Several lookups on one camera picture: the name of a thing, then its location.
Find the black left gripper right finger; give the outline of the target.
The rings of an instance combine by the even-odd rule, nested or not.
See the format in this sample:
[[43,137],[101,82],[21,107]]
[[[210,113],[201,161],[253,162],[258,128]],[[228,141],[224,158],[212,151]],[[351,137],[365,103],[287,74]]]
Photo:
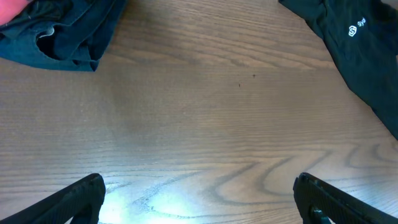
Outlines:
[[294,200],[303,224],[390,224],[397,218],[303,172],[294,182]]

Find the black t-shirt with white logo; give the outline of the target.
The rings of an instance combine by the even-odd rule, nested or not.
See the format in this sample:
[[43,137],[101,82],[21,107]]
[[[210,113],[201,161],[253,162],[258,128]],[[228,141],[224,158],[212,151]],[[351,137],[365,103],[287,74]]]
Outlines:
[[280,0],[327,47],[348,88],[397,136],[397,9],[380,0]]

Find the red folded t-shirt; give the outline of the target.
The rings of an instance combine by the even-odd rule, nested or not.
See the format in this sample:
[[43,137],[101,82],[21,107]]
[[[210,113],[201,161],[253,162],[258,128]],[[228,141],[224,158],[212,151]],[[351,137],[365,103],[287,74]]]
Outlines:
[[0,21],[5,25],[20,14],[31,0],[0,0]]

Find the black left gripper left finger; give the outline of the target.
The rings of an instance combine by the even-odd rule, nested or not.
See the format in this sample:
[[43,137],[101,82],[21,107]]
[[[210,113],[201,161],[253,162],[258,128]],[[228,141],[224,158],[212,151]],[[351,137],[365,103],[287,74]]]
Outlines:
[[97,224],[105,193],[102,176],[93,173],[1,220],[1,224]]

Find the navy folded shirt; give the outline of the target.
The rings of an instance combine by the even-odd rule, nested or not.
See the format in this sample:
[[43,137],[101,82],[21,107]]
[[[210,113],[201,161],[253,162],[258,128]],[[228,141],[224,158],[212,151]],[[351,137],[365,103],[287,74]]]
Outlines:
[[126,0],[33,0],[1,25],[1,58],[35,68],[94,72]]

